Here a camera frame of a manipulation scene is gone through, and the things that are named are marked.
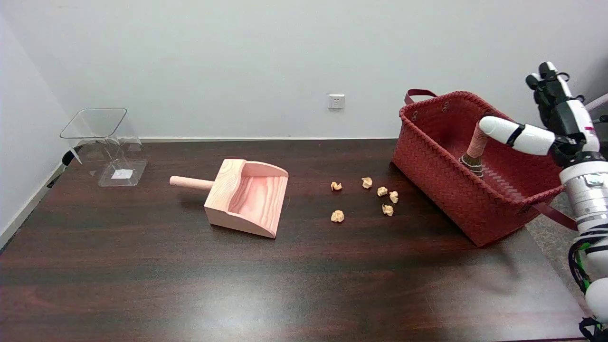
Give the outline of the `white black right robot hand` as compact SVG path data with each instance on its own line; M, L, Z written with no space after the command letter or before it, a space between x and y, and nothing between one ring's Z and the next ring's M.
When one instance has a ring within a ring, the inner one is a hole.
M563 169L584 162L606 162L584 97L572 95L569 79L569 74L559 72L550 61L526 77L543 128L487 115L478 123L480 130L521 153L549 155Z

